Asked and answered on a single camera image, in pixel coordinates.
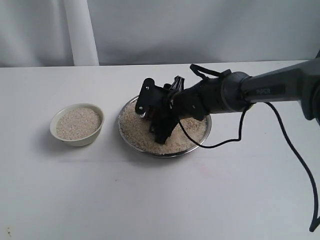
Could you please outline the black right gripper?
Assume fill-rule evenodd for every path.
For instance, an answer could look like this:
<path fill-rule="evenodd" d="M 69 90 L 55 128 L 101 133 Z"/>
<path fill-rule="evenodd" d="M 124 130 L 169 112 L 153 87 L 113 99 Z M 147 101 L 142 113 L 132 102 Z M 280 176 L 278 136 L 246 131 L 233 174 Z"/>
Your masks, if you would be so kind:
<path fill-rule="evenodd" d="M 222 81 L 219 79 L 201 80 L 185 89 L 185 79 L 179 75 L 173 83 L 165 83 L 165 93 L 170 93 L 162 105 L 162 112 L 153 110 L 149 115 L 149 132 L 154 141 L 164 145 L 180 119 L 203 120 L 209 114 L 225 112 L 222 99 Z"/>

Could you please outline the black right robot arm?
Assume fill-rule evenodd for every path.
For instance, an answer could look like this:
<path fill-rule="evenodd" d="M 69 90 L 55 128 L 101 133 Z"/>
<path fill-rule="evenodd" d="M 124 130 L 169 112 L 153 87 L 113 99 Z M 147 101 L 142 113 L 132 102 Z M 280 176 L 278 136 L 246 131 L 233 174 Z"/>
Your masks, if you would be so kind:
<path fill-rule="evenodd" d="M 150 131 L 159 144 L 165 143 L 181 119 L 201 121 L 210 114 L 245 112 L 255 103 L 299 101 L 307 120 L 320 118 L 319 58 L 256 76 L 196 64 L 190 69 L 201 81 L 168 94 L 151 121 Z"/>

